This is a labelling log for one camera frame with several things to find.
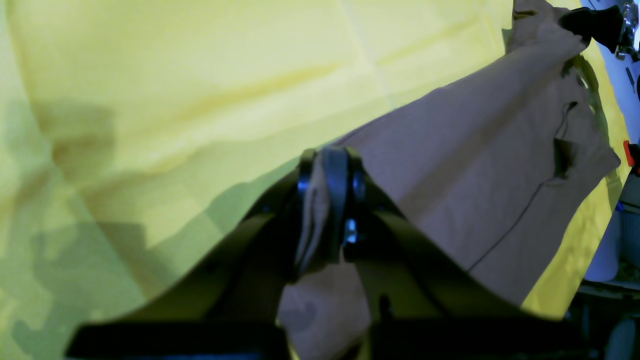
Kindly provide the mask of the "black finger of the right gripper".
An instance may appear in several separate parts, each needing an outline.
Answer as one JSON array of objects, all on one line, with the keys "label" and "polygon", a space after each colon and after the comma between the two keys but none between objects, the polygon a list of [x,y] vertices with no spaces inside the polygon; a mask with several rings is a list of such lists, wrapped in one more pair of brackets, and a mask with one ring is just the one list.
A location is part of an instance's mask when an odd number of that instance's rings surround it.
[{"label": "black finger of the right gripper", "polygon": [[595,40],[614,54],[620,45],[624,16],[618,6],[602,10],[579,7],[562,14],[558,23],[565,30],[581,36],[585,45]]}]

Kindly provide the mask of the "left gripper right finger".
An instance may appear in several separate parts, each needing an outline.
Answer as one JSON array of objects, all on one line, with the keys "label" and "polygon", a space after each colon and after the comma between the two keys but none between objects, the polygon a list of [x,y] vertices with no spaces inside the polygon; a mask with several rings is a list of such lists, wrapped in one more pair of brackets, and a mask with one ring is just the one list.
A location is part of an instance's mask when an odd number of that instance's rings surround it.
[{"label": "left gripper right finger", "polygon": [[353,264],[375,321],[446,318],[418,259],[432,246],[365,171],[352,148],[320,151],[343,259]]}]

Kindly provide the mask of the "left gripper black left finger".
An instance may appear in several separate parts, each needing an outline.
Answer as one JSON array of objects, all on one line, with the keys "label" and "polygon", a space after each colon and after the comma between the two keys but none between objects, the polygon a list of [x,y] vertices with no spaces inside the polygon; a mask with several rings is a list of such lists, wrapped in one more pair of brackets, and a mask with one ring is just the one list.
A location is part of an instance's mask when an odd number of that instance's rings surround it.
[{"label": "left gripper black left finger", "polygon": [[285,287],[299,278],[298,249],[311,232],[306,197],[316,155],[305,150],[217,244],[211,319],[274,321]]}]

